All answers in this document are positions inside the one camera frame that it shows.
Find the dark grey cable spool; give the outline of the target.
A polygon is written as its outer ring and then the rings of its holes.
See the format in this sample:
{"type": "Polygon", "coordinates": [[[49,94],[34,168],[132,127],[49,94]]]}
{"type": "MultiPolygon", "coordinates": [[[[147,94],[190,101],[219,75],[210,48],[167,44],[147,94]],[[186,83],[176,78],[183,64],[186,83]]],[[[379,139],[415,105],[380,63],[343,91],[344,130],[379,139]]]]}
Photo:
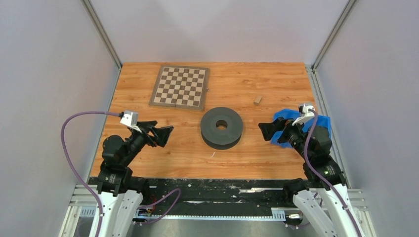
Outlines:
{"type": "Polygon", "coordinates": [[[204,114],[200,130],[203,141],[209,147],[227,150],[240,141],[244,123],[241,116],[233,109],[216,107],[204,114]]]}

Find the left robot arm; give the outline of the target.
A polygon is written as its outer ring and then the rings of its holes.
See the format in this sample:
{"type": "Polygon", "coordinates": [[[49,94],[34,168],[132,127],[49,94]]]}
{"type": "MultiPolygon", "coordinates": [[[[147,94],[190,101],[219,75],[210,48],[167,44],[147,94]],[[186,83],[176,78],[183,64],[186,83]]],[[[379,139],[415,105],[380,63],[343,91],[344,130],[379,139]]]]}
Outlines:
{"type": "Polygon", "coordinates": [[[138,207],[151,198],[146,178],[133,176],[129,164],[145,146],[164,147],[173,126],[157,128],[157,121],[128,125],[131,135],[106,138],[102,144],[103,162],[97,176],[95,194],[99,198],[94,218],[100,237],[124,237],[138,207]]]}

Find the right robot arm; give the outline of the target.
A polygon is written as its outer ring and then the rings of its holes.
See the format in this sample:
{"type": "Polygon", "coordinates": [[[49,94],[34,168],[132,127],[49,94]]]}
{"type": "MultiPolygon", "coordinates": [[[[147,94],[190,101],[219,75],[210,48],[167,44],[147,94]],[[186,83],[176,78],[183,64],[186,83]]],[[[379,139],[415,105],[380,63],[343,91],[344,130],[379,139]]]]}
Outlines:
{"type": "Polygon", "coordinates": [[[264,140],[281,132],[278,143],[289,143],[304,159],[303,170],[308,181],[288,181],[282,192],[283,202],[296,206],[323,237],[363,237],[348,195],[343,171],[330,155],[332,141],[328,129],[317,125],[318,115],[307,132],[297,119],[279,117],[270,123],[259,123],[264,140]]]}

